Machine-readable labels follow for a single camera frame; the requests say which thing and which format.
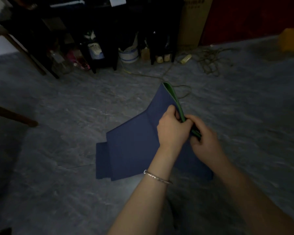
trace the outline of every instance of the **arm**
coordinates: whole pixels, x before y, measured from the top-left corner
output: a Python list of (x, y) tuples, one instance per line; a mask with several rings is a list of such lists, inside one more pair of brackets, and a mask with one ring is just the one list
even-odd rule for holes
[[(191, 120), (178, 122), (175, 107), (169, 106), (157, 126), (160, 147), (148, 171), (168, 180), (171, 169), (187, 140)], [(156, 234), (167, 184), (145, 175), (110, 228), (108, 235)]]
[(202, 133), (201, 141), (191, 138), (196, 156), (226, 186), (247, 226), (253, 234), (294, 234), (294, 220), (279, 209), (255, 184), (225, 156), (217, 134), (196, 116), (191, 119)]

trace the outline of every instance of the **green edge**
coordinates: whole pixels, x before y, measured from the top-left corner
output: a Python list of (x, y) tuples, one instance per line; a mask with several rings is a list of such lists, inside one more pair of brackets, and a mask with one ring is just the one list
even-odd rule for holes
[[(182, 107), (180, 105), (179, 99), (177, 98), (177, 96), (175, 94), (175, 91), (174, 91), (172, 85), (170, 83), (168, 83), (168, 82), (163, 82), (163, 86), (165, 87), (165, 89), (168, 91), (168, 93), (171, 95), (171, 97), (176, 102), (177, 110), (178, 110), (178, 112), (180, 114), (181, 120), (182, 120), (182, 122), (185, 122), (186, 121), (186, 118), (184, 116), (184, 113), (183, 113)], [(200, 134), (200, 132), (198, 130), (192, 129), (191, 132), (195, 136), (197, 136), (199, 139), (202, 137), (202, 135)]]

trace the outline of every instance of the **silver bracelet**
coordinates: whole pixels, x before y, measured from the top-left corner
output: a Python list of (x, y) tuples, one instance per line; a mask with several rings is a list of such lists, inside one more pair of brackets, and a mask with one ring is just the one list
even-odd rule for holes
[(154, 179), (156, 179), (156, 180), (158, 180), (158, 181), (160, 181), (160, 182), (163, 182), (163, 183), (166, 183), (166, 184), (171, 184), (171, 185), (173, 185), (172, 181), (170, 181), (170, 180), (163, 180), (163, 179), (161, 179), (161, 178), (159, 178), (159, 177), (157, 177), (157, 176), (151, 174), (151, 173), (150, 173), (149, 171), (147, 171), (147, 170), (144, 171), (144, 174), (147, 174), (147, 175), (151, 176), (152, 178), (154, 178)]

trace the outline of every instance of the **folded fabric box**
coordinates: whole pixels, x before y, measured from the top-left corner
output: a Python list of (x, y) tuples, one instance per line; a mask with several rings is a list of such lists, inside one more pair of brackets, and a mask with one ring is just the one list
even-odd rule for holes
[[(159, 148), (157, 125), (169, 105), (176, 107), (184, 122), (186, 119), (173, 87), (165, 82), (144, 112), (107, 132), (107, 142), (96, 144), (97, 179), (119, 180), (148, 169)], [(192, 128), (191, 134), (201, 137), (196, 127)], [(212, 171), (194, 154), (189, 140), (183, 145), (174, 166), (207, 180), (213, 177)]]

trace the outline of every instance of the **forearm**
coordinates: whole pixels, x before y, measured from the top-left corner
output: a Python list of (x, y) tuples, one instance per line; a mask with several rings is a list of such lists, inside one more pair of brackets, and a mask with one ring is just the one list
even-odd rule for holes
[(294, 220), (228, 162), (218, 176), (253, 234), (294, 234)]
[[(148, 171), (164, 180), (170, 177), (176, 153), (159, 148)], [(125, 204), (108, 235), (156, 234), (167, 184), (145, 175)]]

